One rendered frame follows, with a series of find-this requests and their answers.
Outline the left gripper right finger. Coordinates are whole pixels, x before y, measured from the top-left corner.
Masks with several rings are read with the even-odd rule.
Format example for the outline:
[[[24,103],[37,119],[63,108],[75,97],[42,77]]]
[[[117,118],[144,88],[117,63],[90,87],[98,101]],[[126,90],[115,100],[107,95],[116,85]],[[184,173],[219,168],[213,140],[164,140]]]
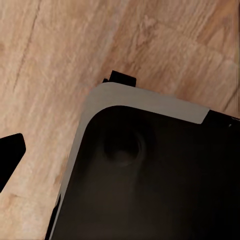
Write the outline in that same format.
[[[229,133],[227,135],[224,151],[240,173],[240,135]]]

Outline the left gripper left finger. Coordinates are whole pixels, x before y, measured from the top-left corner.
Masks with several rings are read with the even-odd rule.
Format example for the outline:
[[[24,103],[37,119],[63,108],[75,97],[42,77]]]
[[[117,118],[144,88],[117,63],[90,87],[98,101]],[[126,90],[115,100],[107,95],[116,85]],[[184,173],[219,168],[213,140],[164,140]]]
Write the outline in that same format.
[[[22,133],[0,138],[0,193],[26,153]]]

